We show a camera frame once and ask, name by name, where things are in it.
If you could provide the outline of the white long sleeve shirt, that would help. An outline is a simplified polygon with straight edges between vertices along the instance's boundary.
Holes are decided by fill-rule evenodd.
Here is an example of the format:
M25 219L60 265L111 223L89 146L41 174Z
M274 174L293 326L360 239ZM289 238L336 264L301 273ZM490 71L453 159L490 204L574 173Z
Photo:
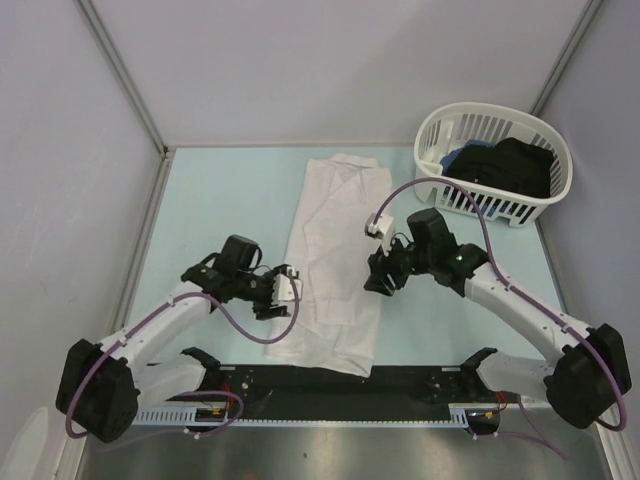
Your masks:
M308 161L285 254L302 281L299 314L293 326L273 322L277 341L267 358L370 375L382 298L364 288L377 248L364 226L391 186L389 170L374 158L338 153Z

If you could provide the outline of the white plastic laundry basket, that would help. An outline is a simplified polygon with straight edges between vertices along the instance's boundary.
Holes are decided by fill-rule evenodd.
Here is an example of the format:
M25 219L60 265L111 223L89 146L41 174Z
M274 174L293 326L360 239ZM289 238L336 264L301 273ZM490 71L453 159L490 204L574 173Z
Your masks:
M524 227L571 188L573 161L562 136L527 113L493 104L446 105L423 121L415 177L443 178L469 192L487 220Z

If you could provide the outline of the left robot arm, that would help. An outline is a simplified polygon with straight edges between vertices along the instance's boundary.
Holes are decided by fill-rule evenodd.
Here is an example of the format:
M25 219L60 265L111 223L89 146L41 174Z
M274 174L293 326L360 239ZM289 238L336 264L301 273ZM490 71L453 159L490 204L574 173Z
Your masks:
M249 333L232 317L225 307L232 300L250 303L258 320L288 319L285 329L270 341L283 340L300 313L303 283L290 264L260 273L261 259L256 242L232 235L221 251L189 267L167 299L143 319L96 343L86 339L74 343L55 400L56 409L65 416L67 436L114 442L140 411L174 398L221 398L228 422L236 421L244 402L224 388L215 357L189 347L171 361L152 360L183 331L214 312L245 338L266 344L266 339Z

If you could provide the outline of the black shirt in basket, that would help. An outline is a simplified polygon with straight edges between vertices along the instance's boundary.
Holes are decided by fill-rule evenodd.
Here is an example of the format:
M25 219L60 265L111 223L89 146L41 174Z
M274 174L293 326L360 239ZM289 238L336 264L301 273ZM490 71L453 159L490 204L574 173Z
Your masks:
M509 137L493 148L467 147L444 176L544 199L551 196L553 162L550 150Z

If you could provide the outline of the left aluminium corner post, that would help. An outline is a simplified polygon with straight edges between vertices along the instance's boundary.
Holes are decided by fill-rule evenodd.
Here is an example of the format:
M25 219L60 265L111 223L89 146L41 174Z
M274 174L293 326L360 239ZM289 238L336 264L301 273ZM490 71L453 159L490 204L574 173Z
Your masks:
M139 121L146 137L160 157L164 158L167 154L168 147L165 145L148 106L94 2L90 0L75 0L74 5L78 9L81 18L121 88L126 101Z

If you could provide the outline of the right aluminium corner post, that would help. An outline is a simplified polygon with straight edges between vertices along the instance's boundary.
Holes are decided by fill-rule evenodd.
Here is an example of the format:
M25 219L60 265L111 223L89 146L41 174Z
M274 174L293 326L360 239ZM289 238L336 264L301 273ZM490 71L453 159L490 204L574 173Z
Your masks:
M608 1L605 0L589 0L585 3L576 23L560 50L560 53L554 62L549 75L546 77L541 90L529 110L533 116L539 117L545 110L547 104L559 87L563 77L569 70L574 57L577 55L583 42L589 35L593 25L598 20L600 14L607 6Z

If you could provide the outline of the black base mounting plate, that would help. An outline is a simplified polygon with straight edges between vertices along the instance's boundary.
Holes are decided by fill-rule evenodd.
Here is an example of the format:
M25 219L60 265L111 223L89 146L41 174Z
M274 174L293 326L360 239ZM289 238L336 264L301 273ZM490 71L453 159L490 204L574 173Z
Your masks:
M384 366L367 378L320 368L284 365L223 365L200 392L242 398L244 420L386 422L448 420L449 407L514 405L513 393L496 394L458 367Z

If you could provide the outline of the blue shirt in basket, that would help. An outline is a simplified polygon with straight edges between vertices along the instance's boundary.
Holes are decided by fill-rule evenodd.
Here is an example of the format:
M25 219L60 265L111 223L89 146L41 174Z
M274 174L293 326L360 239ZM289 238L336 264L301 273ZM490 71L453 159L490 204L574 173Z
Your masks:
M447 170L451 167L451 165L454 163L454 161L457 159L460 153L464 149L470 146L481 146L486 148L493 148L494 144L490 142L480 141L480 140L469 140L462 147L452 150L440 160L440 165L442 166L443 175L446 174Z

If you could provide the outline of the aluminium corner post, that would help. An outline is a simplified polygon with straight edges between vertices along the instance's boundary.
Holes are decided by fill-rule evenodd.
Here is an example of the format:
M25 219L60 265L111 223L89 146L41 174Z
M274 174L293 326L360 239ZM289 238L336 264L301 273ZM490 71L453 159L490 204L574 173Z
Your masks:
M78 9L81 18L121 88L126 101L139 121L146 137L160 157L164 158L167 154L168 147L165 145L148 106L94 2L90 0L75 0L74 5Z
M576 23L560 50L560 53L554 62L549 75L546 77L541 90L529 110L533 116L539 117L545 110L547 104L559 87L563 77L569 70L574 57L577 55L583 42L589 35L593 25L598 20L600 14L607 6L608 1L605 0L589 0L585 3Z

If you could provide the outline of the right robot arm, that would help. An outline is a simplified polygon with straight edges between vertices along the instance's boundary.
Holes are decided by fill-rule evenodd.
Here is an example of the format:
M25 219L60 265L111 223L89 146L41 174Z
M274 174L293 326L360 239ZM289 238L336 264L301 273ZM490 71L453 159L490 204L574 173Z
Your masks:
M632 387L624 342L608 324L591 327L555 311L511 281L488 251L460 244L434 208L410 215L408 242L397 239L394 220L373 213L364 227L378 241L367 260L364 288L391 297L412 276L430 275L441 286L492 312L524 337L541 359L508 355L486 347L461 366L463 393L484 401L498 391L547 402L568 424L584 429L616 406L626 412Z

